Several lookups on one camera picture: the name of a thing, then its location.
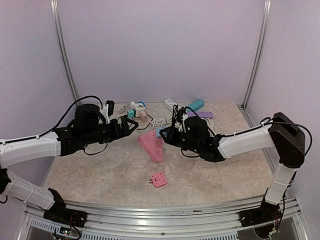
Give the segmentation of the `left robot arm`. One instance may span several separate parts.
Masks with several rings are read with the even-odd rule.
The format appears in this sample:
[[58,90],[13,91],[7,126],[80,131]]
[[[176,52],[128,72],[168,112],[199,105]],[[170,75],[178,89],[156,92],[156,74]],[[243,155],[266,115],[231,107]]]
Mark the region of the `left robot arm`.
[[138,122],[126,115],[111,119],[114,102],[98,106],[86,103],[77,106],[74,118],[66,127],[55,126],[41,135],[29,136],[0,143],[0,193],[22,202],[33,204],[63,223],[70,218],[61,195],[54,189],[44,189],[20,178],[10,166],[46,157],[64,157],[84,151],[89,145],[109,143],[130,136]]

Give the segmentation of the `pink square plug adapter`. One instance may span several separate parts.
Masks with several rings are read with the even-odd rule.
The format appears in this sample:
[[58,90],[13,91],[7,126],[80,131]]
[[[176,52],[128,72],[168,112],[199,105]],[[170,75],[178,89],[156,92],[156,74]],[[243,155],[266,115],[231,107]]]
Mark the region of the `pink square plug adapter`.
[[166,186],[168,181],[163,172],[156,172],[150,176],[148,183],[153,185],[155,188],[161,188]]

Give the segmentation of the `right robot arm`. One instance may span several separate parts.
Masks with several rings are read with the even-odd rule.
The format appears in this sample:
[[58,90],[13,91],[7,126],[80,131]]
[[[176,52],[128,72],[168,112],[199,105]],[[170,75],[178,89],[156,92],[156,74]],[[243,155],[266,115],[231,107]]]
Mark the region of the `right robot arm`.
[[212,163],[260,149],[275,148],[279,164],[260,207],[254,213],[243,213],[246,219],[254,216],[260,222],[266,222],[280,213],[280,202],[310,150],[306,146],[305,132],[307,128],[303,125],[294,123],[282,112],[277,112],[272,118],[264,118],[256,127],[232,134],[210,133],[207,122],[197,115],[186,118],[182,129],[172,123],[160,130],[159,134],[166,144],[178,147],[181,151],[193,152]]

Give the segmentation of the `pink triangular power strip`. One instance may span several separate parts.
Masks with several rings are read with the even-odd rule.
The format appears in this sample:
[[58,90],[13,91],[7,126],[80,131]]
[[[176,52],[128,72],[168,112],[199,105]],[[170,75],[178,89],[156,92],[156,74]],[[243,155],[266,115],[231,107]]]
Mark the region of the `pink triangular power strip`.
[[157,137],[155,130],[138,136],[137,141],[153,162],[160,163],[163,160],[163,140]]

